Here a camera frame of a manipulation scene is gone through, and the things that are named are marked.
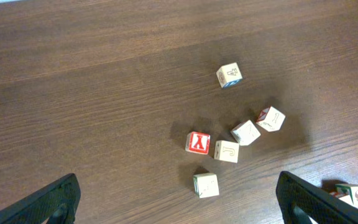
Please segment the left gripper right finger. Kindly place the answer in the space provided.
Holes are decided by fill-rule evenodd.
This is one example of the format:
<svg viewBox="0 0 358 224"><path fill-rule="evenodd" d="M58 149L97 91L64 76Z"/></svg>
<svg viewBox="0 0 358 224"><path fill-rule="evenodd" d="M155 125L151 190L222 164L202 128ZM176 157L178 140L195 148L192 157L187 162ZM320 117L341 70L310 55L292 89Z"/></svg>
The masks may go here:
<svg viewBox="0 0 358 224"><path fill-rule="evenodd" d="M279 175L276 196L285 223L358 224L358 208L288 171Z"/></svg>

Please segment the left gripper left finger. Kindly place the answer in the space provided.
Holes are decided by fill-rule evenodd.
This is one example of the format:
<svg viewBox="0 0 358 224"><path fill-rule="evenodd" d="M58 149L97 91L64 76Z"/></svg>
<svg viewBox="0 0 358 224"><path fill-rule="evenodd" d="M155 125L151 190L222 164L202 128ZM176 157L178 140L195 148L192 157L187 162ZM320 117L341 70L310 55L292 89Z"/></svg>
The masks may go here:
<svg viewBox="0 0 358 224"><path fill-rule="evenodd" d="M0 223L73 224L81 198L74 173L67 174L0 211Z"/></svg>

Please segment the wooden soccer ball block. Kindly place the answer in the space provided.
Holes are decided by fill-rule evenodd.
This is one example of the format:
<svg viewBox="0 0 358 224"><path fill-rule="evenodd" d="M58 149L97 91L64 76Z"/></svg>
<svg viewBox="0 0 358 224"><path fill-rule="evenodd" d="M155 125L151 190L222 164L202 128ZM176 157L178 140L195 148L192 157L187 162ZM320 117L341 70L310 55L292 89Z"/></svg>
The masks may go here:
<svg viewBox="0 0 358 224"><path fill-rule="evenodd" d="M351 196L353 206L358 208L358 185L356 184L336 184L337 192Z"/></svg>

